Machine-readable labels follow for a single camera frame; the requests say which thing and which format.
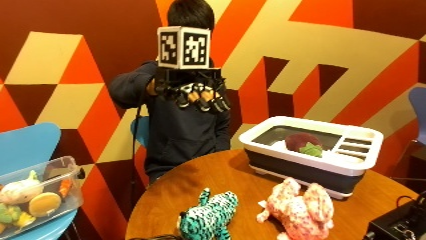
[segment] person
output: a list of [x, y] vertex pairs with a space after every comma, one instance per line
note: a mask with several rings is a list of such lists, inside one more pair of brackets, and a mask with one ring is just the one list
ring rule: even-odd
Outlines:
[[[174, 0], [168, 10], [168, 25], [210, 29], [213, 32], [210, 5], [205, 0]], [[118, 107], [137, 108], [141, 103], [148, 108], [149, 142], [144, 168], [149, 184], [190, 159], [230, 148], [229, 111], [202, 112], [194, 104], [181, 109], [174, 101], [160, 97], [153, 79], [157, 67], [156, 61], [144, 62], [134, 71], [120, 74], [108, 86]], [[189, 102], [200, 97], [209, 101], [213, 94], [224, 96], [225, 87], [217, 92], [204, 91], [201, 96], [190, 93]]]

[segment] beige triangle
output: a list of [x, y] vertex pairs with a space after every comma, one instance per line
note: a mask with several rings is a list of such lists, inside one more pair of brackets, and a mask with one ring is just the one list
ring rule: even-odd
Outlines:
[[81, 35], [29, 32], [17, 55], [8, 84], [57, 84]]
[[77, 129], [104, 85], [59, 84], [36, 122], [55, 122], [61, 129]]

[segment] blue chair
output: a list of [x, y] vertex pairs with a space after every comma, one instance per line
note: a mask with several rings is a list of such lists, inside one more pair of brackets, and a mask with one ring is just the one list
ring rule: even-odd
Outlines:
[[138, 116], [138, 118], [132, 121], [130, 132], [137, 142], [144, 147], [146, 147], [148, 140], [149, 140], [149, 116]]
[[409, 93], [409, 100], [418, 120], [417, 141], [426, 145], [426, 88], [414, 87]]
[[[0, 175], [49, 161], [60, 137], [60, 128], [53, 123], [35, 124], [0, 133]], [[76, 213], [77, 210], [68, 212], [9, 239], [57, 239], [72, 224]]]

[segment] black tray base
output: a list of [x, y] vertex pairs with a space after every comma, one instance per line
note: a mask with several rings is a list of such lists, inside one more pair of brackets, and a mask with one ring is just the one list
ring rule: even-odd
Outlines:
[[359, 176], [346, 176], [322, 169], [286, 161], [265, 154], [246, 150], [249, 164], [253, 167], [269, 172], [293, 177], [308, 183], [318, 183], [326, 189], [342, 194], [351, 194], [357, 183], [361, 181], [363, 174]]

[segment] orange wall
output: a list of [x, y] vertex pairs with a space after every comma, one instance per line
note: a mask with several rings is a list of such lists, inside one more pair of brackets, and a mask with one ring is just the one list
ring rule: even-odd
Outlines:
[[[43, 121], [61, 127], [56, 156], [75, 156], [88, 173], [83, 192], [91, 197], [77, 216], [88, 239], [120, 239], [132, 210], [134, 110], [113, 105], [105, 85], [156, 58], [169, 3], [0, 2], [0, 131]], [[358, 125], [385, 135], [374, 170], [389, 175], [417, 137], [407, 91], [426, 83], [423, 1], [209, 3], [217, 15], [212, 57], [233, 102], [233, 148], [240, 133], [276, 115]], [[142, 148], [137, 154], [142, 159]]]

